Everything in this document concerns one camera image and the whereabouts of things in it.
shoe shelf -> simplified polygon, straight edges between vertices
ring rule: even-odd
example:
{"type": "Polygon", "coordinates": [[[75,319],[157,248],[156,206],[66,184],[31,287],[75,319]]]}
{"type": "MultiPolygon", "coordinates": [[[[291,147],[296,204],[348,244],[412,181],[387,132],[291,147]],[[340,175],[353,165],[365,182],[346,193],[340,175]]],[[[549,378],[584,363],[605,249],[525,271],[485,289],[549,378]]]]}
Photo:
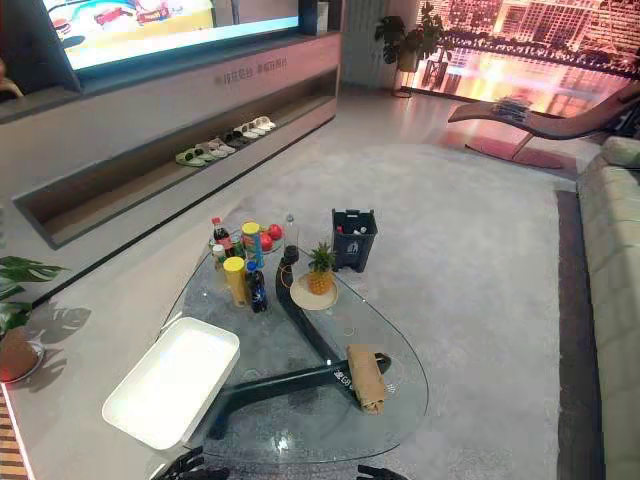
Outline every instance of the shoe shelf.
{"type": "Polygon", "coordinates": [[[242,162],[247,156],[260,157],[261,143],[271,135],[335,100],[336,79],[337,70],[332,70],[189,125],[56,180],[15,199],[15,204],[49,246],[58,249],[195,175],[224,163],[242,162]],[[263,115],[277,127],[243,149],[200,168],[175,162],[178,153],[263,115]]]}

shoe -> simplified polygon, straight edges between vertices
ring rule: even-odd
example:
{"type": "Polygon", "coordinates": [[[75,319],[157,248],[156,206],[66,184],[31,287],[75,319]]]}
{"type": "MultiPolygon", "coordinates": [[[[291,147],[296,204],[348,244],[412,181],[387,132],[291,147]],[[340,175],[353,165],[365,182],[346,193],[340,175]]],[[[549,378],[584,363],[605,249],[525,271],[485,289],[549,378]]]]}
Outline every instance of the shoe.
{"type": "Polygon", "coordinates": [[[242,135],[242,132],[238,132],[236,130],[230,130],[225,133],[222,138],[224,139],[224,143],[235,149],[241,149],[251,144],[251,141],[248,138],[245,138],[242,135]]]}
{"type": "Polygon", "coordinates": [[[209,142],[199,143],[196,145],[195,148],[198,151],[204,152],[204,153],[201,153],[199,157],[202,158],[205,162],[212,162],[214,160],[224,158],[227,155],[229,155],[227,152],[223,152],[222,150],[211,148],[211,146],[209,145],[209,142]]]}
{"type": "Polygon", "coordinates": [[[256,127],[255,122],[249,122],[246,125],[247,125],[247,127],[249,127],[249,131],[250,132],[256,133],[256,134],[260,135],[261,137],[264,137],[267,134],[267,131],[264,130],[263,128],[256,127]]]}
{"type": "Polygon", "coordinates": [[[222,150],[223,152],[227,152],[229,155],[235,153],[236,149],[226,145],[220,137],[216,137],[209,142],[209,148],[213,150],[222,150]]]}
{"type": "Polygon", "coordinates": [[[256,118],[253,123],[256,124],[256,127],[262,128],[268,132],[276,128],[276,124],[269,120],[269,117],[265,116],[256,118]]]}
{"type": "Polygon", "coordinates": [[[249,138],[251,140],[255,140],[256,138],[258,138],[258,134],[257,133],[253,133],[253,132],[249,131],[249,127],[247,126],[246,123],[244,125],[241,125],[241,126],[235,128],[234,131],[240,132],[243,137],[249,138]]]}
{"type": "Polygon", "coordinates": [[[204,167],[207,162],[203,159],[196,157],[196,155],[191,151],[190,148],[186,152],[179,153],[176,155],[176,163],[178,165],[184,165],[185,167],[204,167]]]}

television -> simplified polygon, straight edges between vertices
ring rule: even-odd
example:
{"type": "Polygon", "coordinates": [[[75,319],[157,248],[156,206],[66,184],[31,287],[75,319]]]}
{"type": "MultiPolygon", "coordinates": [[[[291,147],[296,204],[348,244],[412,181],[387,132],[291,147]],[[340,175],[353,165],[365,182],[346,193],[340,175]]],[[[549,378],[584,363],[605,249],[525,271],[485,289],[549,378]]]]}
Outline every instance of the television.
{"type": "Polygon", "coordinates": [[[42,0],[75,71],[294,29],[298,0],[42,0]]]}

red apple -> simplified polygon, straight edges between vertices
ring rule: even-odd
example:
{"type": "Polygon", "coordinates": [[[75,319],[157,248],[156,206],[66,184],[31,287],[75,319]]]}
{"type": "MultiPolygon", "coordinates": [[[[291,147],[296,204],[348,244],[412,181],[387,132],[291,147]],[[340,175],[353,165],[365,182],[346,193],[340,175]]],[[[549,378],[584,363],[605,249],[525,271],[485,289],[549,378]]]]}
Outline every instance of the red apple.
{"type": "Polygon", "coordinates": [[[268,233],[260,234],[260,245],[262,245],[262,250],[264,252],[268,252],[273,248],[273,240],[268,233]]]}
{"type": "Polygon", "coordinates": [[[276,223],[269,225],[269,236],[274,240],[280,240],[282,238],[282,227],[276,223]]]}

gray carpet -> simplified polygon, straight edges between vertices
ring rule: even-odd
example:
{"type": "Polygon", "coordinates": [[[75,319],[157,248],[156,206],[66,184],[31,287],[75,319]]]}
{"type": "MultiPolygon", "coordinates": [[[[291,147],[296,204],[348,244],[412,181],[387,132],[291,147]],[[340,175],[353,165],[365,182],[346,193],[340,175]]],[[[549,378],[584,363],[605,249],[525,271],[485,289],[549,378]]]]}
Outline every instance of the gray carpet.
{"type": "MultiPolygon", "coordinates": [[[[265,178],[227,218],[291,211],[310,248],[328,238],[331,208],[375,209],[367,269],[342,276],[416,349],[430,403],[412,438],[366,463],[413,480],[556,478],[558,185],[570,188],[473,154],[388,145],[265,178]]],[[[356,475],[348,463],[235,468],[243,478],[356,475]]]]}

